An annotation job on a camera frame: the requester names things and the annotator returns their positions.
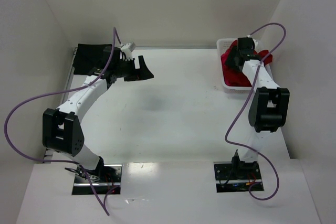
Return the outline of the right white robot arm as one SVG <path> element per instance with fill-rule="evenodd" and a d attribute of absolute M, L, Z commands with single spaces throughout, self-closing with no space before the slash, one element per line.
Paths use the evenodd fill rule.
<path fill-rule="evenodd" d="M 254 92 L 248 111 L 248 122 L 254 133 L 246 144 L 248 147 L 238 149 L 232 158 L 232 174 L 237 179 L 248 177 L 256 169 L 258 152 L 266 139 L 286 122 L 290 92 L 274 82 L 262 58 L 255 52 L 254 40 L 242 37 L 232 46 L 225 61 L 225 66 L 248 79 Z"/>

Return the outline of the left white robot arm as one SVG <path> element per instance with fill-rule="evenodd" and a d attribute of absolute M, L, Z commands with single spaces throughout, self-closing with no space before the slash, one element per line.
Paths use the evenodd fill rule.
<path fill-rule="evenodd" d="M 143 56 L 135 67 L 132 52 L 135 44 L 130 42 L 120 47 L 111 45 L 79 44 L 73 63 L 74 74 L 86 77 L 81 90 L 76 91 L 56 109 L 43 113 L 43 146 L 63 153 L 78 166 L 84 167 L 95 180 L 111 174 L 104 167 L 103 158 L 85 146 L 81 121 L 85 114 L 117 79 L 126 82 L 152 79 Z"/>

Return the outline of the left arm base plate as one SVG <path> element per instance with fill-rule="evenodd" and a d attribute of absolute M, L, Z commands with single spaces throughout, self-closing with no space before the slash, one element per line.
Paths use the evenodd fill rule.
<path fill-rule="evenodd" d="M 122 164 L 105 164 L 104 174 L 100 177 L 93 176 L 88 172 L 98 195 L 105 195 L 107 192 L 112 195 L 121 193 L 122 168 Z M 93 195 L 90 184 L 80 168 L 66 168 L 66 170 L 75 174 L 72 195 Z"/>

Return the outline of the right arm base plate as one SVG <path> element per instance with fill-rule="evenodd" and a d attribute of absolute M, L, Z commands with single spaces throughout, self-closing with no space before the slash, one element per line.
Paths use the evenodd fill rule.
<path fill-rule="evenodd" d="M 233 169 L 231 162 L 215 162 L 214 173 L 218 193 L 264 191 L 262 177 L 257 162 L 239 164 Z"/>

